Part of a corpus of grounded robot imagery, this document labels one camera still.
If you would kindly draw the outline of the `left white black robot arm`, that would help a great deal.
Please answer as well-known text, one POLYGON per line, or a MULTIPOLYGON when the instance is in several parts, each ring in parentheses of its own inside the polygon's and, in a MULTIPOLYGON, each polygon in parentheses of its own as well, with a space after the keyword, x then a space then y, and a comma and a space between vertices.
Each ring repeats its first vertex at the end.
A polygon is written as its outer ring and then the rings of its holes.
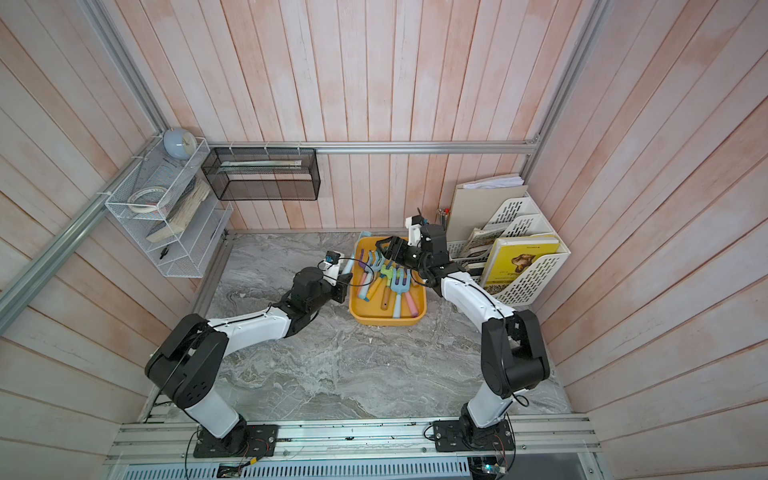
POLYGON ((215 390, 221 363, 236 351, 298 334, 327 302, 345 301, 352 279, 349 265, 323 261, 295 274, 291 289, 261 311, 211 320, 193 313, 179 321, 150 357, 145 375, 199 424, 194 457, 274 454, 278 427, 248 424, 215 390))

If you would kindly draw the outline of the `yellow plastic storage box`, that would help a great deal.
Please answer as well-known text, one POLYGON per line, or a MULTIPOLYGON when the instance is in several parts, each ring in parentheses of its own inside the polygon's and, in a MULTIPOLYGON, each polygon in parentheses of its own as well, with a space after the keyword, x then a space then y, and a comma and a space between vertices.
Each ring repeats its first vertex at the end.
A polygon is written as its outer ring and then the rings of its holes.
POLYGON ((365 277, 364 268, 367 267, 367 260, 369 258, 369 252, 376 249, 375 243, 383 237, 370 236, 363 238, 357 249, 358 261, 354 263, 352 273, 353 279, 349 291, 349 311, 352 316, 361 324, 370 326, 412 326, 417 324, 426 314, 427 311, 427 295, 426 288, 415 282, 417 275, 408 271, 410 279, 410 293, 414 297, 417 304, 419 315, 416 318, 410 316, 410 312, 406 303, 405 295, 402 297, 402 312, 399 319, 394 319, 393 308, 395 303, 395 293, 390 289, 389 306, 385 311, 380 308, 380 301, 382 297, 382 291, 378 289, 376 282, 379 277, 374 281, 368 291, 368 300, 365 301, 358 297, 359 288, 362 286, 363 279, 365 277))

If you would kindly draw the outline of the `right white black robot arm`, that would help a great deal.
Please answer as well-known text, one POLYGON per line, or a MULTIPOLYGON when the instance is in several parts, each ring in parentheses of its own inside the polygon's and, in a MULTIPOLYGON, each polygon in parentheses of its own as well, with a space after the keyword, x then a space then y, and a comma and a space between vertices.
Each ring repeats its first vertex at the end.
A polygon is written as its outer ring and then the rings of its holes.
POLYGON ((492 451, 516 447, 506 413, 522 394, 550 377, 541 327, 529 310, 516 310, 485 291, 450 258, 444 229, 417 215, 407 220, 408 239, 376 242, 383 257, 415 272, 421 283, 452 303, 481 334, 483 383, 456 420, 431 423, 428 437, 439 452, 492 451))

